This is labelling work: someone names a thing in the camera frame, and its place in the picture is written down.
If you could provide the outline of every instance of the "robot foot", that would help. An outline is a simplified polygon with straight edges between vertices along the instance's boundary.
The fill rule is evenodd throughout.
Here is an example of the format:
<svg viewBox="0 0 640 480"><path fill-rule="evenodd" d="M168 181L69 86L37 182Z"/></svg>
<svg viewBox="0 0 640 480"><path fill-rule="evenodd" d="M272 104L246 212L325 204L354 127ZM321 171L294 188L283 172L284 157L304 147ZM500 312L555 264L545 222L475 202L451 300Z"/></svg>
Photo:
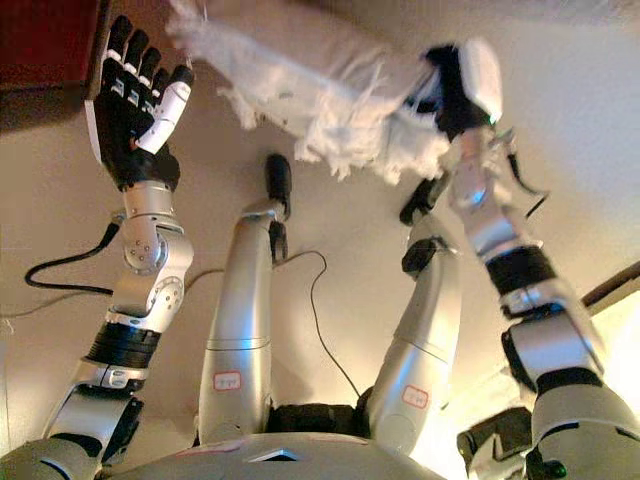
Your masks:
<svg viewBox="0 0 640 480"><path fill-rule="evenodd" d="M284 205L284 219L291 215L291 167L285 157L269 155L264 168L269 198ZM271 259L274 264L286 260L288 256L287 229L282 222L271 222L269 227Z"/></svg>
<svg viewBox="0 0 640 480"><path fill-rule="evenodd" d="M449 173L445 170L440 178L433 180L424 179L416 187L411 198L407 201L400 212L400 221L407 226L413 225L413 213L419 210L426 215L436 205L436 200L444 192L449 184Z"/></svg>

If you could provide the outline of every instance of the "white robotic finger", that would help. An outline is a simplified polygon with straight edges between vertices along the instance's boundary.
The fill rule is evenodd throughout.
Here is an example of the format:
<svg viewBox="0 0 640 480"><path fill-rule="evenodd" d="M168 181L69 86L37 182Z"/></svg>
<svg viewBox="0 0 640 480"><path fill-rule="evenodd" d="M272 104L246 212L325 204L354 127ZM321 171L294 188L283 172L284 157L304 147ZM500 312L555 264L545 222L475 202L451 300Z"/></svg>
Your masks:
<svg viewBox="0 0 640 480"><path fill-rule="evenodd" d="M138 147L153 154L162 148L187 106L192 84L191 70L184 65L178 66L169 80L169 86L164 92L162 101L156 107L155 122L136 141Z"/></svg>

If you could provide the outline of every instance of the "robot finger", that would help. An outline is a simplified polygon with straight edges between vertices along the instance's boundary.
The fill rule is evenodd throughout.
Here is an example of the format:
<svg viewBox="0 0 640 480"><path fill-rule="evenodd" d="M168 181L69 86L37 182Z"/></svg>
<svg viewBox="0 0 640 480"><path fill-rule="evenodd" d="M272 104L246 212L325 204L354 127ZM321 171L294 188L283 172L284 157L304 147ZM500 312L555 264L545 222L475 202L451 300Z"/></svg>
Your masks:
<svg viewBox="0 0 640 480"><path fill-rule="evenodd" d="M153 115L153 96L151 94L151 79L153 72L160 63L160 52L157 48L147 49L142 57L138 80L140 82L140 110L143 113Z"/></svg>
<svg viewBox="0 0 640 480"><path fill-rule="evenodd" d="M101 91L115 91L118 95L124 95L124 71L122 68L122 56L125 42L131 34L133 26L127 17L119 16L109 32L109 41L104 54L101 74Z"/></svg>
<svg viewBox="0 0 640 480"><path fill-rule="evenodd" d="M164 68L158 70L155 77L153 77L153 86L151 87L151 95L153 97L153 105L157 105L162 101L164 95L164 89L169 84L169 72Z"/></svg>
<svg viewBox="0 0 640 480"><path fill-rule="evenodd" d="M140 148L155 154L164 145L187 105L193 80L193 72L188 67L176 67L156 107L155 122L136 142Z"/></svg>
<svg viewBox="0 0 640 480"><path fill-rule="evenodd" d="M162 56L160 55L160 52L155 47L148 48L144 53L142 63L140 64L140 75L138 76L138 80L140 80L140 83L145 87L151 88L153 72L160 63L161 58Z"/></svg>
<svg viewBox="0 0 640 480"><path fill-rule="evenodd" d="M144 48L149 43L149 37L142 30L136 30L129 43L127 44L127 54L124 57L124 69L136 75L138 73L138 67L140 66L140 57Z"/></svg>
<svg viewBox="0 0 640 480"><path fill-rule="evenodd" d="M149 37L142 30L136 30L129 43L124 57L125 70L125 98L128 102L138 107L140 105L140 82L138 81L138 68L140 57L149 43Z"/></svg>

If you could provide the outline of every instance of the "black joint band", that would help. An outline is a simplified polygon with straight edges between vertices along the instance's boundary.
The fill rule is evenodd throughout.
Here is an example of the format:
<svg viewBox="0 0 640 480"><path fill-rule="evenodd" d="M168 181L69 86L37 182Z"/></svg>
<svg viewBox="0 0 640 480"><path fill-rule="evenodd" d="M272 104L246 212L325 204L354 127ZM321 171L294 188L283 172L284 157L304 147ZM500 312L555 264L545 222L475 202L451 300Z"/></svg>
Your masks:
<svg viewBox="0 0 640 480"><path fill-rule="evenodd" d="M549 260L538 247L523 247L487 263L491 281L500 295L555 278Z"/></svg>
<svg viewBox="0 0 640 480"><path fill-rule="evenodd" d="M160 333L105 323L91 346L87 359L129 368L147 368L155 352Z"/></svg>
<svg viewBox="0 0 640 480"><path fill-rule="evenodd" d="M436 253L438 244L433 238L423 238L411 245L402 257L402 271L411 276L418 276Z"/></svg>
<svg viewBox="0 0 640 480"><path fill-rule="evenodd" d="M549 390L569 385L592 385L602 387L602 380L591 370L581 367L565 368L540 375L537 381L538 396Z"/></svg>

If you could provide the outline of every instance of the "humanoid robot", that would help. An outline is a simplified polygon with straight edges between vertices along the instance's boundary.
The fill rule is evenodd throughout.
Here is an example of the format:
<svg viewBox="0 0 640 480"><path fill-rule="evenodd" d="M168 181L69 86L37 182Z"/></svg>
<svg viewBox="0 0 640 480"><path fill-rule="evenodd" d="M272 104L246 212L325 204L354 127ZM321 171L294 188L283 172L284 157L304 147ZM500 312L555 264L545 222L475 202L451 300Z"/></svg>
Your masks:
<svg viewBox="0 0 640 480"><path fill-rule="evenodd" d="M135 393L183 300L193 250L172 205L179 167L166 141L194 78L185 66L154 76L159 52L145 51L147 36L131 31L125 17L114 23L101 92L87 107L96 155L123 195L126 215L111 236L121 221L125 269L42 438L0 460L3 478L92 479L115 463L138 425ZM430 101L438 127L462 153L451 175L424 181L401 214L412 226L402 268L415 290L375 385L355 408L271 402L271 271L286 255L292 210L289 166L273 155L266 198L235 228L207 340L195 446L113 478L441 478L409 455L444 400L458 337L456 248L430 214L447 182L511 322L502 344L512 374L537 394L526 478L640 478L640 426L602 381L589 315L511 206L491 161L502 147L515 153L493 128L501 114L497 61L490 51L455 46L430 50L426 61L440 75L438 101ZM473 440L460 444L468 468L481 447ZM494 448L494 459L503 453Z"/></svg>

